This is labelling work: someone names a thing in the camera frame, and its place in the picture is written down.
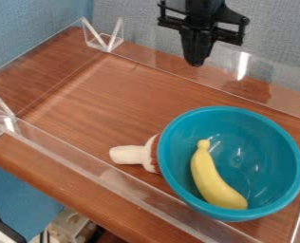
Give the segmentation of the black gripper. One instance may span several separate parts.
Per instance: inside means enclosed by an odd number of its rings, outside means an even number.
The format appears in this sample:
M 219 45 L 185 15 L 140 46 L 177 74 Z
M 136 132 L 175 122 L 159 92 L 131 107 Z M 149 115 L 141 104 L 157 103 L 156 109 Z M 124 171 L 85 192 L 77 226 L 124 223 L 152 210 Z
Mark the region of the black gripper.
M 195 66 L 205 63 L 216 41 L 243 45 L 251 20 L 227 0 L 160 0 L 159 7 L 159 25 L 180 31 L 185 59 Z

